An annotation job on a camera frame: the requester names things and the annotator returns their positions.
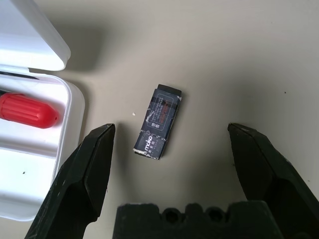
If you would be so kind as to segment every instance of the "logo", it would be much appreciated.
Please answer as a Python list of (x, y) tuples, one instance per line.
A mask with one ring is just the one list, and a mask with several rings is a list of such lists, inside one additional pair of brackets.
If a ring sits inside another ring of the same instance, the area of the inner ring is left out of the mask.
[(148, 151), (148, 150), (149, 150), (150, 145), (151, 145), (151, 142), (152, 142), (152, 139), (153, 139), (153, 137), (152, 137), (152, 136), (150, 136), (148, 140), (145, 140), (145, 142), (146, 142), (145, 150), (146, 150), (146, 151)]

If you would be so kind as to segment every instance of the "beige surface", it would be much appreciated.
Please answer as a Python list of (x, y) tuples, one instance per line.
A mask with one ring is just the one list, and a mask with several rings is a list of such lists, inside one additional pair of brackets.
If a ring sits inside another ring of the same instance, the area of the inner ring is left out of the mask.
[[(225, 209), (244, 199), (231, 121), (266, 134), (319, 197), (318, 1), (37, 3), (71, 48), (67, 68), (55, 74), (85, 94), (83, 135), (117, 126), (102, 215), (84, 238), (110, 239), (125, 202)], [(132, 148), (158, 83), (184, 95), (166, 156), (154, 161)], [(22, 239), (29, 226), (0, 219), (1, 238)]]

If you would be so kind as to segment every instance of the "screwdriver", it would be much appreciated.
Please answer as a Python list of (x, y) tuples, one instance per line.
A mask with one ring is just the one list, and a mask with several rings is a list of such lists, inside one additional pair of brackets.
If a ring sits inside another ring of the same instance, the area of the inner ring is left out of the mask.
[(58, 118), (58, 112), (50, 104), (0, 89), (0, 119), (49, 128), (56, 124)]

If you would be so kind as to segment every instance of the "red handle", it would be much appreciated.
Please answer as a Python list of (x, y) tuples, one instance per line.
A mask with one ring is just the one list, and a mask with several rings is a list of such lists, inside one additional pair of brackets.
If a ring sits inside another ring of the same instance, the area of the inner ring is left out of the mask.
[(49, 128), (58, 121), (58, 112), (49, 104), (18, 93), (0, 96), (0, 118), (37, 128)]

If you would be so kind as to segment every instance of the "white plastic box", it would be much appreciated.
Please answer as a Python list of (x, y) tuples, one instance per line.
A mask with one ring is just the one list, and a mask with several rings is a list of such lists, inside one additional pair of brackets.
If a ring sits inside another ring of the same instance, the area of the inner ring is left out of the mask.
[(85, 102), (71, 83), (29, 72), (62, 70), (70, 57), (69, 47), (33, 0), (1, 0), (0, 9), (0, 89), (48, 102), (60, 115), (47, 129), (0, 119), (0, 217), (31, 221), (78, 145)]

